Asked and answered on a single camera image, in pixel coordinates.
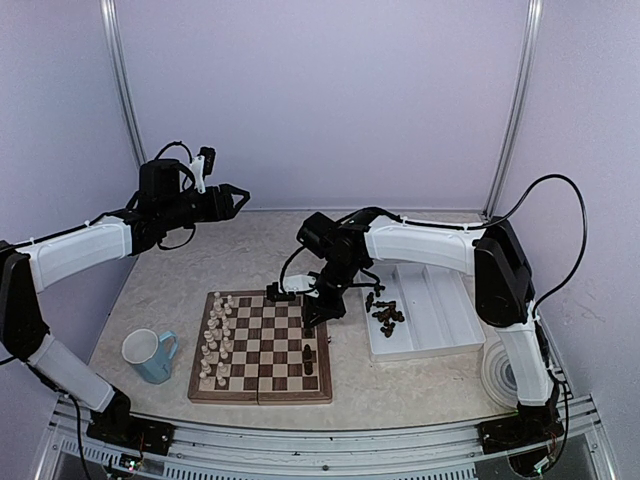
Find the wooden chess board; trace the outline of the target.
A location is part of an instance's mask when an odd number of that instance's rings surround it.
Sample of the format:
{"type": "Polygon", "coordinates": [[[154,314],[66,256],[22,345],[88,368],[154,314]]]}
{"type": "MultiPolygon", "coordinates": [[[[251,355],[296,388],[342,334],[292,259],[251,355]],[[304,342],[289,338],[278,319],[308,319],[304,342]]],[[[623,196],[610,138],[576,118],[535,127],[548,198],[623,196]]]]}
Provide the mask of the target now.
{"type": "Polygon", "coordinates": [[[199,404],[312,405],[333,400],[329,334],[316,328],[316,337],[303,337],[304,299],[272,302],[259,290],[222,291],[235,298],[237,318],[232,370],[232,390],[203,391],[196,379],[197,342],[188,399],[199,404]],[[305,375],[302,350],[309,344],[316,352],[314,372],[305,375]]]}

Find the white plastic tray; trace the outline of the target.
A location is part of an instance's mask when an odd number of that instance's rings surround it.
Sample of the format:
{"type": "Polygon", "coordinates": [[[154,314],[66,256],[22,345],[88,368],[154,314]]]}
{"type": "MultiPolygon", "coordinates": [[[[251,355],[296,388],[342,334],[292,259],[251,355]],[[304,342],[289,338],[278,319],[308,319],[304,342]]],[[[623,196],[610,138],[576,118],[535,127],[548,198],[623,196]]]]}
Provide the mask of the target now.
{"type": "Polygon", "coordinates": [[[374,317],[380,310],[365,311],[374,362],[404,361],[474,352],[485,335],[462,275],[451,269],[416,263],[374,265],[385,289],[375,302],[395,302],[404,320],[386,336],[383,323],[374,317]]]}

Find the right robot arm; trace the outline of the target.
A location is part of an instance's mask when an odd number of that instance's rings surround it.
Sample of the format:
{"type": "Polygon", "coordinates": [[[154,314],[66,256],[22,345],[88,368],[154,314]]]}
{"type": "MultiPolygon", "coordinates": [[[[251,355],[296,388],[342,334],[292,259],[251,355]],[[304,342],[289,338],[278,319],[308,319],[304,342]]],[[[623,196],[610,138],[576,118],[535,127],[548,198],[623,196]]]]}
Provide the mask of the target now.
{"type": "Polygon", "coordinates": [[[366,315],[377,361],[477,350],[487,325],[515,387],[512,436],[531,444],[549,429],[559,387],[543,351],[532,269],[508,221],[433,224],[369,207],[342,220],[316,212],[297,240],[325,263],[284,281],[306,295],[309,324],[343,317],[344,293],[369,287],[385,302],[366,315]]]}

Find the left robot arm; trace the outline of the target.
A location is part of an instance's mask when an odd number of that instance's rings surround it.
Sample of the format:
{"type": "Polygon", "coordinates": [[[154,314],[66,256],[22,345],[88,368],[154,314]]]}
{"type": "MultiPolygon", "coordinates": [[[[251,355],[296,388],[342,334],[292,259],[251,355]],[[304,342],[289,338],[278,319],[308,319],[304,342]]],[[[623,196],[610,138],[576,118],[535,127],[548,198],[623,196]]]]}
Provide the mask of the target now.
{"type": "Polygon", "coordinates": [[[121,445],[140,434],[137,418],[117,406],[121,395],[51,331],[41,308],[43,292],[70,278],[153,248],[163,249],[167,234],[201,223],[233,219],[250,193],[228,183],[211,186],[210,161],[190,165],[156,159],[139,170],[139,184],[128,203],[59,233],[1,244],[1,345],[15,360],[63,392],[102,414],[102,430],[121,445]]]}

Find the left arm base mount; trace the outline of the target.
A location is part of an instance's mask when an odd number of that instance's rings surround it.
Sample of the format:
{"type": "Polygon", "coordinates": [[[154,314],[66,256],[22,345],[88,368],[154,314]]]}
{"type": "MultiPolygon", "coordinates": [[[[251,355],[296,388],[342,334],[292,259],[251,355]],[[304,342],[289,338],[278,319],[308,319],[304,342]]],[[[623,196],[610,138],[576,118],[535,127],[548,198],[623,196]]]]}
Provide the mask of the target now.
{"type": "Polygon", "coordinates": [[[87,427],[89,438],[161,456],[168,455],[174,433],[175,426],[170,423],[139,417],[132,417],[123,429],[98,420],[92,420],[87,427]]]}

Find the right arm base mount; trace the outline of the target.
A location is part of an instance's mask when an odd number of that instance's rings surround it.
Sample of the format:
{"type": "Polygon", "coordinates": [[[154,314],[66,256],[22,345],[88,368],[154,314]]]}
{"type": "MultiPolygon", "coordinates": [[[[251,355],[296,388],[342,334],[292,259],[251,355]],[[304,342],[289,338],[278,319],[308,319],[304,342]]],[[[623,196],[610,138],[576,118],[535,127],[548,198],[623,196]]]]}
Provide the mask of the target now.
{"type": "Polygon", "coordinates": [[[484,454],[492,454],[551,440],[564,434],[556,410],[523,407],[517,414],[481,422],[478,433],[484,454]]]}

